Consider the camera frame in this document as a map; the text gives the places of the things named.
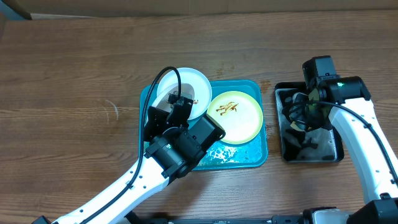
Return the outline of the yellow green scrub sponge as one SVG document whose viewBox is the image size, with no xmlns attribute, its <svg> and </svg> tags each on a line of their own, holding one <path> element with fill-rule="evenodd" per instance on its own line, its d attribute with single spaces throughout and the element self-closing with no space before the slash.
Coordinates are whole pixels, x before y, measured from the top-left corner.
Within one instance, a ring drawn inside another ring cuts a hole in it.
<svg viewBox="0 0 398 224">
<path fill-rule="evenodd" d="M 308 95 L 298 92 L 293 96 L 293 106 L 288 111 L 291 120 L 290 127 L 296 131 L 313 131 L 325 124 L 321 106 L 304 104 L 306 101 L 319 101 L 320 95 L 317 89 L 313 89 Z"/>
</svg>

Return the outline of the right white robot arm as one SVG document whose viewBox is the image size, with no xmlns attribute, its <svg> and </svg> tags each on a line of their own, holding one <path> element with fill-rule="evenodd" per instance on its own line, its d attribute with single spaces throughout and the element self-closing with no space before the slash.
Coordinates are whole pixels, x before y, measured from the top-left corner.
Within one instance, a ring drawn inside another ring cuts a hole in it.
<svg viewBox="0 0 398 224">
<path fill-rule="evenodd" d="M 337 208 L 303 211 L 302 223 L 397 224 L 397 157 L 374 112 L 371 94 L 359 77 L 314 78 L 308 98 L 283 107 L 294 126 L 336 129 L 359 175 L 365 205 L 354 213 Z"/>
</svg>

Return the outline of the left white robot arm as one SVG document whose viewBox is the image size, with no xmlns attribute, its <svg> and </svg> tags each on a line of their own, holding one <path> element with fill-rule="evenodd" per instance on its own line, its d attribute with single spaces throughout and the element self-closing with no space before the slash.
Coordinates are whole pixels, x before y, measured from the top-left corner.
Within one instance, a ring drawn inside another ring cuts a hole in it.
<svg viewBox="0 0 398 224">
<path fill-rule="evenodd" d="M 119 223 L 150 196 L 192 171 L 207 150 L 225 136 L 224 129 L 204 114 L 193 126 L 187 123 L 193 101 L 171 93 L 171 112 L 145 105 L 141 116 L 141 142 L 137 162 L 119 179 L 80 208 L 56 223 Z"/>
</svg>

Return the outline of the white plate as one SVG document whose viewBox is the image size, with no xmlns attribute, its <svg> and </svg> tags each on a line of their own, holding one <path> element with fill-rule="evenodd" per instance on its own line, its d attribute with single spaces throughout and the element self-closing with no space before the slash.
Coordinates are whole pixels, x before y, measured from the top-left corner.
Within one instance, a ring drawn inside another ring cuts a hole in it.
<svg viewBox="0 0 398 224">
<path fill-rule="evenodd" d="M 188 83 L 194 89 L 193 106 L 188 120 L 193 120 L 201 116 L 209 107 L 212 99 L 212 89 L 209 80 L 202 72 L 194 68 L 182 67 L 177 69 L 180 74 L 181 83 Z M 177 83 L 176 73 L 172 70 L 168 72 L 160 81 L 159 86 L 169 86 Z"/>
<path fill-rule="evenodd" d="M 190 99 L 193 99 L 195 96 L 194 89 L 191 84 L 183 83 L 181 91 L 182 96 L 187 96 Z M 177 83 L 171 84 L 169 86 L 159 86 L 157 90 L 157 97 L 152 103 L 152 106 L 166 112 L 171 112 L 172 106 L 167 102 L 170 93 L 178 93 Z"/>
</svg>

